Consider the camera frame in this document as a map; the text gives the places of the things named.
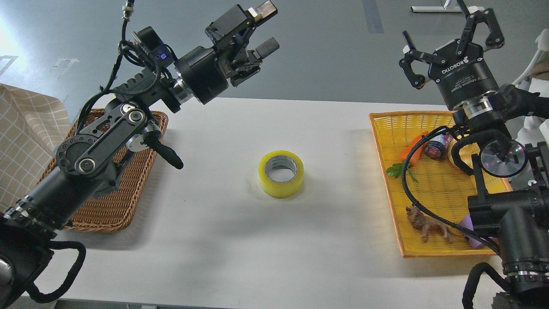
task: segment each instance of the wicker basket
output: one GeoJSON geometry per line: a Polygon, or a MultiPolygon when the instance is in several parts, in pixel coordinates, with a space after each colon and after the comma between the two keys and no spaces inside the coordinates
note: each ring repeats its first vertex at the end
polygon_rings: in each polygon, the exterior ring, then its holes
{"type": "MultiPolygon", "coordinates": [[[[421,132],[432,131],[441,125],[454,125],[452,112],[372,113],[369,118],[402,256],[493,255],[494,253],[487,248],[471,249],[469,243],[461,236],[454,237],[454,243],[450,244],[439,231],[431,231],[429,241],[424,243],[421,231],[414,230],[406,217],[405,209],[411,203],[402,189],[400,178],[388,177],[385,173],[388,167],[398,162],[400,153],[421,132]]],[[[433,160],[423,154],[413,168],[413,173],[419,183],[409,179],[408,186],[414,196],[428,209],[452,222],[460,222],[467,215],[467,197],[477,194],[472,182],[474,178],[470,179],[452,165],[446,156],[441,160],[433,160]]],[[[484,177],[490,193],[511,191],[506,179],[494,178],[487,174],[484,174],[484,177]]]]}
{"type": "MultiPolygon", "coordinates": [[[[104,109],[93,109],[86,121],[89,124],[104,114],[104,109]]],[[[162,133],[166,131],[168,117],[163,112],[153,111],[159,123],[162,133]]],[[[76,123],[68,133],[68,137],[73,136],[76,131],[76,123]]],[[[114,157],[118,162],[126,151],[124,146],[114,157]]],[[[88,200],[84,206],[73,216],[72,227],[66,227],[70,230],[91,231],[91,232],[114,232],[126,228],[133,219],[136,211],[137,202],[143,191],[145,181],[149,177],[150,169],[156,158],[156,152],[147,149],[136,153],[130,162],[120,181],[120,190],[111,194],[102,196],[94,200],[88,200]]],[[[40,181],[46,177],[55,167],[55,159],[51,160],[46,170],[42,174],[40,181]]]]}

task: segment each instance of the beige fabric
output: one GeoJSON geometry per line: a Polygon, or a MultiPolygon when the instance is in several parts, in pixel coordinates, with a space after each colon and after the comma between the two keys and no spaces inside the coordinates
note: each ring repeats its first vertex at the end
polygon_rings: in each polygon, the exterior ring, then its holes
{"type": "Polygon", "coordinates": [[[69,129],[58,99],[0,84],[0,212],[36,185],[69,129]]]}

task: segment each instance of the yellow tape roll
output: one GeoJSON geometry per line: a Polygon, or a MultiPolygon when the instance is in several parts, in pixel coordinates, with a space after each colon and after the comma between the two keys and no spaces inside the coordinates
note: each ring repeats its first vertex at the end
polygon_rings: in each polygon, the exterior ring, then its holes
{"type": "Polygon", "coordinates": [[[266,154],[259,162],[259,183],[265,193],[272,197],[284,198],[296,194],[303,183],[303,162],[295,154],[277,150],[266,154]],[[269,178],[271,170],[287,168],[294,176],[284,182],[274,181],[269,178]]]}

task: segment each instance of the connector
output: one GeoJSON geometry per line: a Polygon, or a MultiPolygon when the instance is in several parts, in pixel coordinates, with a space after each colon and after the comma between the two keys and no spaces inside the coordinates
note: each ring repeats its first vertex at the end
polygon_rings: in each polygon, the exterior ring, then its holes
{"type": "Polygon", "coordinates": [[[130,21],[130,16],[133,14],[133,2],[134,0],[128,0],[126,5],[122,7],[122,11],[124,12],[122,19],[130,21]]]}

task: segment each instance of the floor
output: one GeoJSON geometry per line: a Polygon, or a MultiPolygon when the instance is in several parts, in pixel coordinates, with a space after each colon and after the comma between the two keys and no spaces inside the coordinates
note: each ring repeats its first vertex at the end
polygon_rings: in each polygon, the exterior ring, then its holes
{"type": "MultiPolygon", "coordinates": [[[[0,0],[0,82],[59,98],[74,120],[82,104],[108,79],[124,2],[0,0]]],[[[240,4],[248,8],[260,2],[240,4]]],[[[203,29],[235,3],[138,0],[128,33],[151,25],[177,55],[183,55],[197,45],[211,46],[203,29]]],[[[425,52],[461,35],[461,14],[410,11],[411,5],[439,5],[440,0],[273,3],[278,15],[254,33],[249,47],[274,36],[280,49],[266,59],[261,73],[221,96],[444,104],[434,83],[418,91],[397,65],[405,44],[403,30],[425,52]]],[[[506,44],[486,53],[485,59],[500,85],[512,82],[532,58],[536,37],[549,27],[549,1],[469,0],[467,4],[494,8],[506,44]]],[[[486,26],[479,25],[474,41],[483,42],[487,33],[486,26]]],[[[426,74],[427,66],[418,63],[414,70],[426,74]]],[[[124,64],[115,84],[137,72],[124,64]]],[[[513,126],[519,127],[520,121],[513,126]]],[[[124,309],[126,305],[59,301],[55,308],[124,309]]]]}

